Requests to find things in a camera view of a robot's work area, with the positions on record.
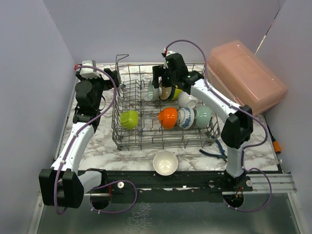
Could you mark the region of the brown beige bowl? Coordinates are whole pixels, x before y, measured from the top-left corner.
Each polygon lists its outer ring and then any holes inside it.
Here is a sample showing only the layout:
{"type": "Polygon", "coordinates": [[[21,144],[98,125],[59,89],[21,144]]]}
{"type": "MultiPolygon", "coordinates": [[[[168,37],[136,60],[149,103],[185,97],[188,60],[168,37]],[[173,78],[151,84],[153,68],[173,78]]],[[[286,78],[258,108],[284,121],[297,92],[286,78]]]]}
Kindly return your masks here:
{"type": "Polygon", "coordinates": [[[168,100],[172,92],[172,87],[161,87],[161,95],[159,98],[163,101],[168,100]]]}

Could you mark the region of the teal ringed dark rim bowl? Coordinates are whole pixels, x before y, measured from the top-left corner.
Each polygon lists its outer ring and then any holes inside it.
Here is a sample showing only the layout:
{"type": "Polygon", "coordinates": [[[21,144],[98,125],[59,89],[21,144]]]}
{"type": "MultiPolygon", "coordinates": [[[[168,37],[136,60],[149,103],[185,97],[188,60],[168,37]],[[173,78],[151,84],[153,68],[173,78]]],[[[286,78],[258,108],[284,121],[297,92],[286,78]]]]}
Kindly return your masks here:
{"type": "Polygon", "coordinates": [[[161,94],[162,94],[161,87],[154,88],[152,82],[149,82],[149,84],[148,84],[148,99],[149,99],[149,101],[158,100],[161,94]]]}

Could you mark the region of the orange bowl white inside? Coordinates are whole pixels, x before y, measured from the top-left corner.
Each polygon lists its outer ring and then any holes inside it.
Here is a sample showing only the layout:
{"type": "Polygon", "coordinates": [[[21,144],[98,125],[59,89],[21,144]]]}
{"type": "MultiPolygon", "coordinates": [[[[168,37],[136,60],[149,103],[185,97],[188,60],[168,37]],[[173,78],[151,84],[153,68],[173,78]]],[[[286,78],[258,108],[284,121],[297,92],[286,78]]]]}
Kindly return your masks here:
{"type": "Polygon", "coordinates": [[[176,124],[177,116],[177,109],[174,107],[168,107],[159,112],[158,120],[164,129],[170,130],[176,124]]]}

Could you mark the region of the lime green square bowl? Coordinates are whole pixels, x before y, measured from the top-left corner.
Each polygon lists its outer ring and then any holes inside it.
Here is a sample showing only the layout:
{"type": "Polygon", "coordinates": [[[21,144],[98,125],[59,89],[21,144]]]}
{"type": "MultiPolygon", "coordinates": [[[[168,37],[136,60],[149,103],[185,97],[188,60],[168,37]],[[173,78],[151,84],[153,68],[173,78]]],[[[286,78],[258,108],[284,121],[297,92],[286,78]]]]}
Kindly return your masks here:
{"type": "Polygon", "coordinates": [[[120,124],[121,127],[128,130],[136,128],[138,125],[138,112],[135,110],[123,112],[120,115],[120,124]]]}

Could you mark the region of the grey wire dish rack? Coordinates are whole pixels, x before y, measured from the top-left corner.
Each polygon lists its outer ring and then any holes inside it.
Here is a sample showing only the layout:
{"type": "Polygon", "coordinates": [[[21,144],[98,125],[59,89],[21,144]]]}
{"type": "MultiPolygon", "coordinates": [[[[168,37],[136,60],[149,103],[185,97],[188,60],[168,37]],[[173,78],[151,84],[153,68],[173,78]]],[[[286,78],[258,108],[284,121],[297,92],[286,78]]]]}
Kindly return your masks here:
{"type": "Polygon", "coordinates": [[[127,54],[116,55],[115,70],[119,87],[113,105],[112,140],[118,150],[168,149],[175,147],[205,147],[212,145],[220,137],[219,118],[212,114],[209,125],[199,129],[193,125],[183,130],[175,125],[173,129],[164,129],[158,120],[158,114],[167,107],[179,108],[177,101],[150,102],[148,84],[152,81],[153,63],[125,63],[127,54]],[[121,114],[137,111],[138,124],[128,130],[121,126],[121,114]]]}

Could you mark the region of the white blue floral bowl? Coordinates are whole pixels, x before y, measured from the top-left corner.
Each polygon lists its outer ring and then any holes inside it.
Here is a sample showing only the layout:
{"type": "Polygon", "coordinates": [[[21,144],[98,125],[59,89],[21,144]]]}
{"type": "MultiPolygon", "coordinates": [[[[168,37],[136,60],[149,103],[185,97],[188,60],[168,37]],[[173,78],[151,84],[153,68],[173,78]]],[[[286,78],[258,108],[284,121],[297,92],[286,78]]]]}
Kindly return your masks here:
{"type": "Polygon", "coordinates": [[[180,108],[178,111],[178,117],[176,124],[183,130],[189,129],[195,120],[195,113],[192,108],[185,107],[180,108]]]}

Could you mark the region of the mint green ceramic bowl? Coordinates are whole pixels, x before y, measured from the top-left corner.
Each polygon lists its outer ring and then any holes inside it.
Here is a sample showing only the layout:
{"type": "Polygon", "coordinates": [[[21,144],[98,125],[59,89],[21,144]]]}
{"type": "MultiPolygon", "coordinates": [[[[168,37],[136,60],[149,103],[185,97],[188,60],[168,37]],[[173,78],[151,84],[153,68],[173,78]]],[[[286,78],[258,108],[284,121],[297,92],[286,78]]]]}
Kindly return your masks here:
{"type": "Polygon", "coordinates": [[[200,129],[206,128],[211,120],[211,109],[208,106],[198,106],[195,112],[195,125],[200,129]]]}

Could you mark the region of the cream white plain bowl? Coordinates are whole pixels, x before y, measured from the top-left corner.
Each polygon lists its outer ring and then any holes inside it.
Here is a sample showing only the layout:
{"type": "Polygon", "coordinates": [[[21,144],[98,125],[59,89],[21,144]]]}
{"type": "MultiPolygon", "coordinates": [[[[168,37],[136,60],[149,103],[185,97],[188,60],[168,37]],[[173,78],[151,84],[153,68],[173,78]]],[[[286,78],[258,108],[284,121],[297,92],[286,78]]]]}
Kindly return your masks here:
{"type": "Polygon", "coordinates": [[[161,176],[170,176],[178,168],[178,159],[170,151],[160,151],[153,159],[153,168],[161,176]]]}

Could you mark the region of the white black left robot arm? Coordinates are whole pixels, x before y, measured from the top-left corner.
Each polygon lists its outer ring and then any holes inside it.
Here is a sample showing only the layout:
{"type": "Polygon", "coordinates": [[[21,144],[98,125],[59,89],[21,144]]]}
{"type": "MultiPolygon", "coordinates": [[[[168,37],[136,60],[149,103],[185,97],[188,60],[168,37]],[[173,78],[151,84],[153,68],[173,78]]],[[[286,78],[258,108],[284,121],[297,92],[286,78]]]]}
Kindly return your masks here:
{"type": "Polygon", "coordinates": [[[77,106],[70,136],[57,160],[39,174],[43,203],[54,206],[59,215],[68,208],[78,208],[90,190],[100,193],[107,188],[108,181],[98,169],[78,175],[78,167],[105,113],[100,109],[103,91],[113,89],[116,93],[119,87],[117,71],[80,64],[75,69],[79,82],[75,86],[77,106]]]}

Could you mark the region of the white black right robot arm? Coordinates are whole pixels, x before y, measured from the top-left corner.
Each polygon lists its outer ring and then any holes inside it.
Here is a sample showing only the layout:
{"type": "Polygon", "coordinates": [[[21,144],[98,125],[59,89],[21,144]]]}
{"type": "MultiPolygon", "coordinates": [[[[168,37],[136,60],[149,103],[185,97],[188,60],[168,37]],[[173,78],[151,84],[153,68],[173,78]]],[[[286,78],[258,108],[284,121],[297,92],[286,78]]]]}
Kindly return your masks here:
{"type": "Polygon", "coordinates": [[[165,87],[178,89],[199,99],[224,122],[221,138],[227,145],[227,166],[224,185],[234,191],[241,186],[246,176],[243,163],[243,148],[253,132],[252,110],[248,105],[240,107],[217,89],[208,84],[198,71],[189,71],[181,54],[165,52],[163,65],[153,66],[153,86],[161,79],[165,87]]]}

